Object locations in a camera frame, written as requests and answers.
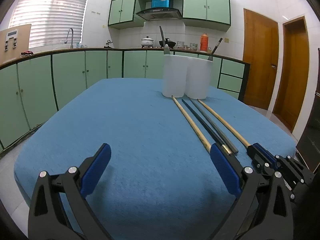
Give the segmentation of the grey metal chopstick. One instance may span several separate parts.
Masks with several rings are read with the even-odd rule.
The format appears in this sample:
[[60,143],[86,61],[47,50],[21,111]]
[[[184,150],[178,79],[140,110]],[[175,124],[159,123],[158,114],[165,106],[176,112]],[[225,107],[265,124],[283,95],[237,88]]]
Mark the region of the grey metal chopstick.
[[197,110],[204,116],[204,118],[210,123],[212,128],[216,131],[217,135],[220,138],[221,145],[224,145],[227,149],[228,153],[237,154],[239,151],[234,146],[234,144],[226,137],[225,133],[221,131],[221,129],[217,126],[215,122],[200,108],[198,104],[194,102],[194,100],[190,100],[191,103],[197,108]]

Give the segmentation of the dark cabinet at right edge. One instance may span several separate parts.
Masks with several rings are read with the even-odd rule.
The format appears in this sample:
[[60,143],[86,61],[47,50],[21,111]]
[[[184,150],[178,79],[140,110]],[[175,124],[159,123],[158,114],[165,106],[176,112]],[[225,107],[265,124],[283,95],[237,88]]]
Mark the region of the dark cabinet at right edge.
[[302,137],[297,144],[298,159],[313,173],[319,169],[319,74],[312,110]]

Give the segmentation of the blue table cloth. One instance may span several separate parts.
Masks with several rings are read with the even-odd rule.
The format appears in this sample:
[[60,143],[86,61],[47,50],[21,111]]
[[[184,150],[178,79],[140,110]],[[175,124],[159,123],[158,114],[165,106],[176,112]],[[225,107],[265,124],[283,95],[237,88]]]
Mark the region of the blue table cloth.
[[41,171],[66,172],[111,147],[87,202],[114,239],[207,239],[234,202],[210,156],[156,79],[103,79],[24,144],[14,177],[30,202]]

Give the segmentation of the white window blind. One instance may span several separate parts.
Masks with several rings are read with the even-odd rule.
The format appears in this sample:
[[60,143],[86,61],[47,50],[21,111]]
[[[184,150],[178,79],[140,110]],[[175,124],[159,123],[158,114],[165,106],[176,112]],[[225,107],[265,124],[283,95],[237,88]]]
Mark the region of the white window blind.
[[81,41],[87,0],[17,0],[9,27],[31,24],[29,48]]

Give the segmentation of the glass jar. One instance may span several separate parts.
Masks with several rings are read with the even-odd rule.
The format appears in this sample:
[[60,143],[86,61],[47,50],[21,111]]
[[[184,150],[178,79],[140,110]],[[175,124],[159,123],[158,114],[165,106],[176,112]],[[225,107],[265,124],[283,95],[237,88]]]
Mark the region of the glass jar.
[[190,50],[192,50],[192,51],[197,51],[197,46],[198,46],[198,44],[196,44],[196,43],[190,43]]
[[183,49],[184,48],[184,41],[177,41],[176,49]]

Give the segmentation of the blue box above hood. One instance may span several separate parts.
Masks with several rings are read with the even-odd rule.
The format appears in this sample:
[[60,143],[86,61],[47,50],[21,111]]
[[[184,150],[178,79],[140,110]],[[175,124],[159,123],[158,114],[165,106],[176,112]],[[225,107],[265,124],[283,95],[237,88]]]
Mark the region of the blue box above hood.
[[172,8],[173,0],[151,0],[151,8]]

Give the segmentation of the green lower kitchen cabinets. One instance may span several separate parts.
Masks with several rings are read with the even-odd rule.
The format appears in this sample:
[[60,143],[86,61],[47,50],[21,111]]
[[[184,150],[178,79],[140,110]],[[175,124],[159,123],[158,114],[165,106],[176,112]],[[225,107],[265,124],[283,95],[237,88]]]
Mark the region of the green lower kitchen cabinets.
[[102,79],[163,76],[158,49],[78,49],[1,65],[1,150],[33,132]]

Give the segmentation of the green upper kitchen cabinets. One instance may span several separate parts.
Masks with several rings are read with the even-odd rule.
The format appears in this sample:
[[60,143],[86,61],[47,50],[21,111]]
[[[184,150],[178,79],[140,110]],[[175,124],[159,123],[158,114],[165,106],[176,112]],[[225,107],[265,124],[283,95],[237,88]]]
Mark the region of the green upper kitchen cabinets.
[[[150,9],[151,0],[111,0],[108,26],[116,29],[142,27],[138,12]],[[226,32],[231,27],[230,0],[173,0],[186,26]]]

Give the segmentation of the black wok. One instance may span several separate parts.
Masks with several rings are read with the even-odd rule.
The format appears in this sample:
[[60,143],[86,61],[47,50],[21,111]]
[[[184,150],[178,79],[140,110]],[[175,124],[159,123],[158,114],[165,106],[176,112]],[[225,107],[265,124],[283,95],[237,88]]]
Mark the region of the black wok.
[[[169,38],[165,38],[164,41],[165,41],[165,44],[167,44],[170,49],[174,49],[174,47],[176,46],[176,42],[171,41]],[[159,44],[161,48],[163,48],[163,40],[160,40]]]

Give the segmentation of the light wooden chopstick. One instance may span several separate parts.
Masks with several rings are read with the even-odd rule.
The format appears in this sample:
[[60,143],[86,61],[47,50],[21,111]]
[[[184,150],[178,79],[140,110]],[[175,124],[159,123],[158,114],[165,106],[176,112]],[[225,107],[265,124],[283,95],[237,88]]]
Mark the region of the light wooden chopstick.
[[183,116],[185,117],[185,119],[187,120],[189,125],[192,127],[193,131],[196,133],[197,137],[200,139],[200,141],[202,142],[202,144],[205,147],[205,149],[207,150],[207,152],[210,153],[211,144],[209,143],[209,141],[206,139],[206,137],[203,135],[203,133],[200,131],[200,129],[196,126],[193,119],[184,110],[184,108],[181,106],[181,104],[178,102],[178,100],[173,95],[171,96],[171,98],[174,101],[174,103],[176,104],[176,106],[178,107],[178,109],[181,111],[181,113],[183,114]]
[[223,119],[219,114],[216,113],[211,107],[205,104],[202,100],[197,99],[197,101],[204,106],[213,116],[215,116],[232,134],[245,146],[248,148],[250,143],[238,132],[236,131],[225,119]]

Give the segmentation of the black range hood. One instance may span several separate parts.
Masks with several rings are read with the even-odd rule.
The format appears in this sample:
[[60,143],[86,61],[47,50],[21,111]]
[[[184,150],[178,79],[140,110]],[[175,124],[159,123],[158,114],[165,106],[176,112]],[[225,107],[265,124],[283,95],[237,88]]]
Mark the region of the black range hood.
[[145,21],[180,20],[182,15],[175,8],[150,8],[137,13]]

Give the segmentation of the wooden door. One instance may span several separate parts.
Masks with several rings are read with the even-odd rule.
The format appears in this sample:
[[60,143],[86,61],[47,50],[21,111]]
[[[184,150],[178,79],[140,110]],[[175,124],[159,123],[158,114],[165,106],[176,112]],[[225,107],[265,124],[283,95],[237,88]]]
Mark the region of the wooden door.
[[302,109],[309,75],[309,38],[305,17],[283,24],[283,65],[273,114],[292,132]]
[[250,64],[244,103],[268,109],[278,65],[278,23],[248,9],[244,9],[244,20],[243,61]]

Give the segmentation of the small steel spoon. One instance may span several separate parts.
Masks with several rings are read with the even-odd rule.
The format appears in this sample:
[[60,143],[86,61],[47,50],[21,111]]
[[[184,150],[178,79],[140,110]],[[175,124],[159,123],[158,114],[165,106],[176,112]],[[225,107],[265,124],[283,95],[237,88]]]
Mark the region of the small steel spoon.
[[164,50],[164,55],[170,55],[170,49],[169,46],[166,44],[164,34],[163,34],[163,29],[161,26],[159,26],[160,32],[161,32],[161,37],[162,37],[162,44],[163,44],[163,50]]

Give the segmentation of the steel kettle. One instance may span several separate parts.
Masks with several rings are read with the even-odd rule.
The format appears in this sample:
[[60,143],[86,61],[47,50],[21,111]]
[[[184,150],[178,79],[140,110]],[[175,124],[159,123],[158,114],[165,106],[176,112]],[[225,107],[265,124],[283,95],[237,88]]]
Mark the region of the steel kettle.
[[104,48],[112,48],[111,47],[111,44],[112,44],[113,42],[111,41],[111,40],[107,40],[107,42],[105,43],[105,45],[104,45]]

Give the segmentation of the green kitchen cabinets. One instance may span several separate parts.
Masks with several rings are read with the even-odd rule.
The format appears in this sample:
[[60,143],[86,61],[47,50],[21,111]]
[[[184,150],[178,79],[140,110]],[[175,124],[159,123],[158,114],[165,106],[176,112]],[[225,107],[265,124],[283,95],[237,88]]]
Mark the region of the green kitchen cabinets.
[[[150,9],[151,0],[111,0],[108,26],[116,29],[142,27],[138,12]],[[230,0],[173,0],[186,26],[226,32],[231,27]]]
[[158,49],[78,49],[1,65],[1,150],[33,132],[102,79],[163,76]]

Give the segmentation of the cardboard box with appliance picture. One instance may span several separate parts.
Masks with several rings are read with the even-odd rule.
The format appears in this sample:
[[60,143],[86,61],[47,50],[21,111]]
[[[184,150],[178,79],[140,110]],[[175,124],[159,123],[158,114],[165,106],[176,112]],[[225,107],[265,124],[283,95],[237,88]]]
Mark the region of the cardboard box with appliance picture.
[[1,31],[0,64],[19,59],[29,50],[31,24],[19,25]]

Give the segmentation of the white plastic utensil holder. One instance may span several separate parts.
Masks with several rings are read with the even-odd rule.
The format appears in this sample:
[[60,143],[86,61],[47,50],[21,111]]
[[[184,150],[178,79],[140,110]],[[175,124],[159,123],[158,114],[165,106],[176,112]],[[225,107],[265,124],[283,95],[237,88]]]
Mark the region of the white plastic utensil holder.
[[181,55],[165,55],[163,96],[205,99],[208,95],[213,61]]

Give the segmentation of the white cooking pot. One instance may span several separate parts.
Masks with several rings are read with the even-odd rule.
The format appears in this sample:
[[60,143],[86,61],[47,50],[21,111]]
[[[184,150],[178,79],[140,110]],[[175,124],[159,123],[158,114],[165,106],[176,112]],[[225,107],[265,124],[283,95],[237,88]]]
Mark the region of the white cooking pot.
[[154,40],[149,36],[146,36],[141,39],[141,46],[142,48],[153,48]]

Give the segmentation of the orange thermos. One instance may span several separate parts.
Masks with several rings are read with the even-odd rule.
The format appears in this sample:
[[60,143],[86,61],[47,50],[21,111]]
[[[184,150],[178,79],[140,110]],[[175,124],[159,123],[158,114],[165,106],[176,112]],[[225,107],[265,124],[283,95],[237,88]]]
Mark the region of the orange thermos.
[[200,37],[200,51],[207,52],[209,37],[207,33],[203,33]]

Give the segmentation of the black chopstick with band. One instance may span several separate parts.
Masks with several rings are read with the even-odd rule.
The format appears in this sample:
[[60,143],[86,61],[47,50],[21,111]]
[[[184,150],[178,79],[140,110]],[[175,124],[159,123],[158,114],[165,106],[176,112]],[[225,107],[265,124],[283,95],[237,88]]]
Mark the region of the black chopstick with band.
[[216,46],[212,50],[210,56],[208,57],[208,61],[213,61],[213,55],[216,52],[216,50],[218,49],[218,47],[219,47],[219,45],[221,44],[222,41],[223,41],[223,38],[220,38],[219,41],[217,42]]

